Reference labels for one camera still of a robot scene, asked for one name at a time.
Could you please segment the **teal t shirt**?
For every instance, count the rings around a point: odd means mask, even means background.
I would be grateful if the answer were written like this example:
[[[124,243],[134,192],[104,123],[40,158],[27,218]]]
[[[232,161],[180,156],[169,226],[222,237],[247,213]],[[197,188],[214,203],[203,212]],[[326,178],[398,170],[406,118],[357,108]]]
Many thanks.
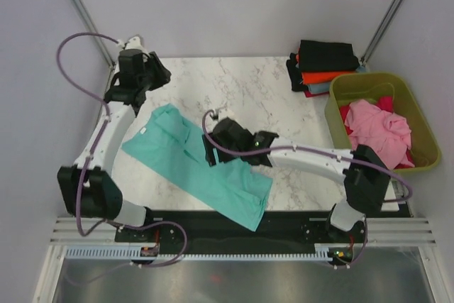
[[[257,230],[271,178],[239,159],[209,166],[202,129],[171,104],[155,109],[144,129],[123,143],[125,153],[226,218]]]

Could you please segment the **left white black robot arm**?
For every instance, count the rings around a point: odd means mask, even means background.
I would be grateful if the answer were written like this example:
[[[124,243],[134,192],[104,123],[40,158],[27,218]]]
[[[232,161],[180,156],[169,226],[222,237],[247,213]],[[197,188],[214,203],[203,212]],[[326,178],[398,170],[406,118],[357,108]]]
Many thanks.
[[[123,137],[135,121],[147,92],[170,81],[171,73],[154,52],[132,38],[119,52],[115,73],[104,95],[107,106],[85,149],[71,166],[57,173],[67,212],[84,218],[100,218],[130,225],[139,241],[155,235],[155,223],[147,209],[123,198],[111,178],[114,160]]]

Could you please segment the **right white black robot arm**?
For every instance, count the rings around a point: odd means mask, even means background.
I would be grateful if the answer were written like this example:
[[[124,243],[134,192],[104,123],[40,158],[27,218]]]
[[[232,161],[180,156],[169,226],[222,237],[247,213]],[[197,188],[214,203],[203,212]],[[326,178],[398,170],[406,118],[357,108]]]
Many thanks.
[[[301,170],[341,184],[345,199],[333,206],[324,229],[332,241],[342,241],[356,223],[397,206],[391,172],[365,145],[356,150],[315,148],[269,131],[251,133],[230,118],[218,121],[212,131],[204,130],[202,138],[211,166],[239,158],[250,165]]]

